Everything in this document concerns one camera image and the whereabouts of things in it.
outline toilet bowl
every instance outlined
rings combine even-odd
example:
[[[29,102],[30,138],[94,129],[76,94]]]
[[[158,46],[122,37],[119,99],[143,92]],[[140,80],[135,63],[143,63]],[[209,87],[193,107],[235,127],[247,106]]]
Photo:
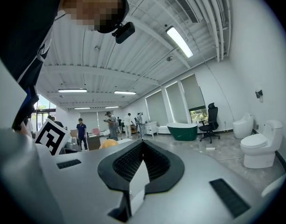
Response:
[[[241,120],[233,123],[233,132],[236,139],[243,139],[251,135],[254,118],[251,114],[245,113]]]
[[[264,124],[263,133],[241,140],[245,167],[267,168],[273,165],[275,151],[279,149],[283,138],[282,127],[279,121],[269,120]]]

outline white cabinet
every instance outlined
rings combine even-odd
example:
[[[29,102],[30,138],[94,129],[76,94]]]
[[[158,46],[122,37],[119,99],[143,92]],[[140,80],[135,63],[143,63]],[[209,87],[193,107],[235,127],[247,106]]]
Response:
[[[145,124],[145,134],[150,134],[152,137],[154,137],[154,133],[157,133],[158,135],[158,130],[157,130],[157,122],[150,122]]]

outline orange round object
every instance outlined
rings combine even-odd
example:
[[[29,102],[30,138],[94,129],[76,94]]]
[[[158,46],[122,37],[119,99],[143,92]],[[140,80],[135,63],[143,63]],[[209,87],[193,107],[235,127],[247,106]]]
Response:
[[[118,145],[118,142],[116,140],[105,140],[100,146],[100,148],[107,148],[116,145]]]

